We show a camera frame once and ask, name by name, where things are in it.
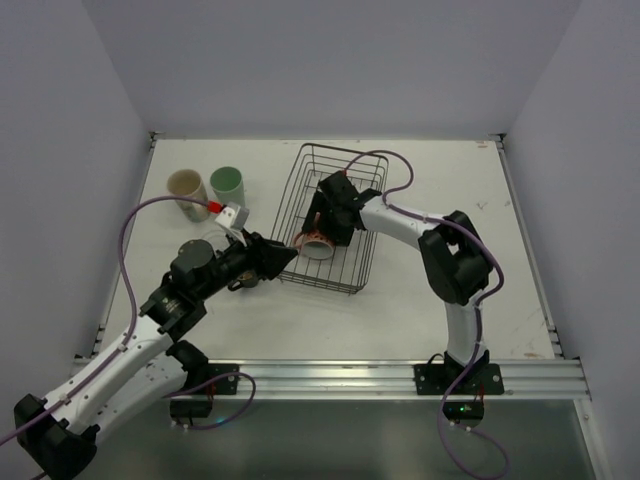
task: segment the green cup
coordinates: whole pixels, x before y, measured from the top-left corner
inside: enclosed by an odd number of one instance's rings
[[[211,188],[218,201],[225,205],[233,202],[244,207],[242,173],[234,167],[222,167],[211,174]]]

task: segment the white table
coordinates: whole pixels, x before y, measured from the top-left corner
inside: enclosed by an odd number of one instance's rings
[[[159,140],[142,200],[166,194],[169,175],[192,168],[208,185],[213,170],[244,175],[250,231],[268,236],[287,175],[303,141]],[[493,143],[473,141],[317,142],[356,150],[390,149],[412,161],[416,181],[394,199],[428,212],[466,212],[506,275],[505,288],[485,304],[485,339],[495,359],[553,358],[507,184]],[[407,171],[390,159],[387,187]],[[173,202],[138,215],[126,263],[138,304],[160,283],[185,241],[215,230],[213,219],[190,223]],[[425,359],[447,343],[444,305],[430,290],[418,251],[378,236],[371,276],[356,295],[288,282],[264,282],[206,302],[208,314],[186,335],[212,359]],[[103,345],[130,318],[122,281],[108,315]]]

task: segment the white wall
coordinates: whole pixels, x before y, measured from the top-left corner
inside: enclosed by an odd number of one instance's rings
[[[561,340],[584,361],[615,478],[637,478],[640,8],[584,0],[507,137]]]
[[[174,135],[486,137],[579,0],[84,0],[145,125]]]
[[[148,135],[82,4],[0,2],[0,436],[95,336]],[[11,442],[0,478],[37,465]]]

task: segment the wire rack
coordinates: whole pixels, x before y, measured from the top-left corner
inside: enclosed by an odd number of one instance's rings
[[[357,150],[305,143],[284,187],[271,238],[292,245],[300,232],[318,182],[344,169]],[[347,172],[361,192],[367,188],[384,191],[389,162],[384,156],[367,155]],[[356,230],[348,247],[336,247],[333,257],[312,260],[298,255],[280,274],[280,279],[334,290],[349,295],[359,292],[369,280],[377,234]]]

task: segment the beige cup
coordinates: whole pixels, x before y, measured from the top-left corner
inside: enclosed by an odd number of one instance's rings
[[[189,197],[196,200],[207,202],[207,191],[202,183],[200,174],[195,170],[178,170],[167,180],[167,190],[172,195],[180,195],[181,197]],[[182,213],[192,222],[202,222],[209,216],[207,207],[198,205],[197,203],[176,200],[176,203],[182,210]]]

